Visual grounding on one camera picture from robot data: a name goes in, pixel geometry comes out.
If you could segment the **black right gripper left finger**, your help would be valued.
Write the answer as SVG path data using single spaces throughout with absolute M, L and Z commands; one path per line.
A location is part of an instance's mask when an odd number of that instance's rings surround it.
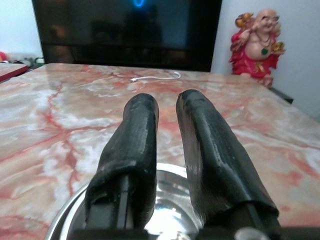
M 154 212 L 159 107 L 146 93 L 132 97 L 102 150 L 86 189 L 86 229 L 143 229 Z

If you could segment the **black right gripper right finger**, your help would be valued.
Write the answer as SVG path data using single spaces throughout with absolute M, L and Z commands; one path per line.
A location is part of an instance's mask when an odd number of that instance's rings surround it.
M 230 126 L 200 91 L 176 102 L 191 204 L 205 227 L 279 225 L 279 211 Z

